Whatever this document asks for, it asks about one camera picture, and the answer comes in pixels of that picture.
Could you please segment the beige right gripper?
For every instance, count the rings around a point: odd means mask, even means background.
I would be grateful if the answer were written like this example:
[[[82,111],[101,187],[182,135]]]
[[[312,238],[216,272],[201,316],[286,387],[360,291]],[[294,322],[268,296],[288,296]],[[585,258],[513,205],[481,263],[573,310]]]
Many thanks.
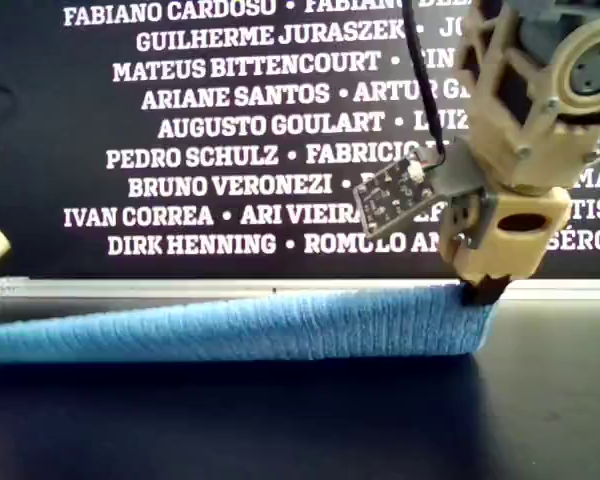
[[[494,304],[508,278],[532,276],[571,206],[564,188],[539,197],[482,190],[451,199],[442,217],[442,257],[466,280],[462,305]]]

